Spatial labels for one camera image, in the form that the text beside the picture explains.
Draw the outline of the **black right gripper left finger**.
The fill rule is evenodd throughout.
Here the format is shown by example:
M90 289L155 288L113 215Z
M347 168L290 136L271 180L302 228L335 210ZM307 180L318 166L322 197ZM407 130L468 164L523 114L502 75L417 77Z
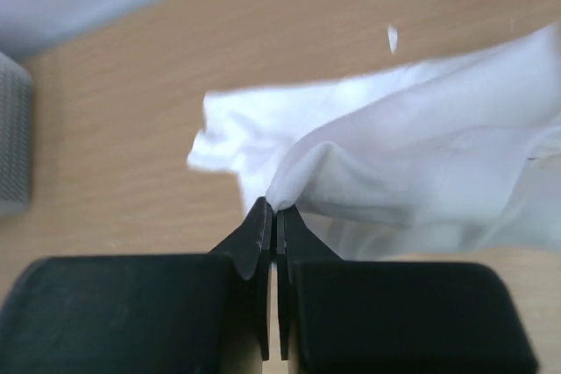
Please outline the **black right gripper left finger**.
M1 308L4 373L259 373L271 208L204 254L42 258Z

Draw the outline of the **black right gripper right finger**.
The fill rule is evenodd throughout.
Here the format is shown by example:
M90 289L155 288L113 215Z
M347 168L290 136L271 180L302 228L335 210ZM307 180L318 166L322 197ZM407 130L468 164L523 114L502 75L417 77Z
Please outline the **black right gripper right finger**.
M276 217L280 355L292 373L536 373L489 267L340 258L296 208Z

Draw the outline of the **white printed t-shirt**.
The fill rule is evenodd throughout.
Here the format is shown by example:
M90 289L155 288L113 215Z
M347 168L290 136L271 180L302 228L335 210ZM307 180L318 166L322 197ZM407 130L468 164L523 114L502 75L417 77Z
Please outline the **white printed t-shirt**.
M338 255L560 247L560 29L348 79L209 92L188 166Z

